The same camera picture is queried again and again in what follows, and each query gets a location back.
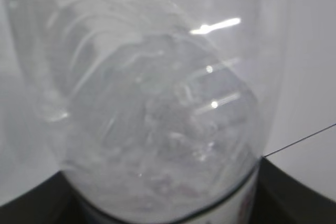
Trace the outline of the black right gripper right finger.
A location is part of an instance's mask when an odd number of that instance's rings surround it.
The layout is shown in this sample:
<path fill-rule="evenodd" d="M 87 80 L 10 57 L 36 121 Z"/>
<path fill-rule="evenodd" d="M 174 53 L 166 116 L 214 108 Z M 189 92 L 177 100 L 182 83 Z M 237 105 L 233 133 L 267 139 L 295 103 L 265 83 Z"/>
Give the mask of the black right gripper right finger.
<path fill-rule="evenodd" d="M 335 223 L 335 201 L 261 160 L 256 223 Z"/>

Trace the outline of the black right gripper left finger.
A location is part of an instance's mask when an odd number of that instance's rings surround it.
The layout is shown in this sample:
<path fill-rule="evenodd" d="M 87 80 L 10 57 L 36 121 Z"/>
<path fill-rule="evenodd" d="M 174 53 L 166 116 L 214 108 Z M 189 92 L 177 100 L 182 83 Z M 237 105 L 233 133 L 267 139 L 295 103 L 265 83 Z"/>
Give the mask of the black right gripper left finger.
<path fill-rule="evenodd" d="M 86 222 L 69 183 L 60 172 L 1 206 L 2 224 Z"/>

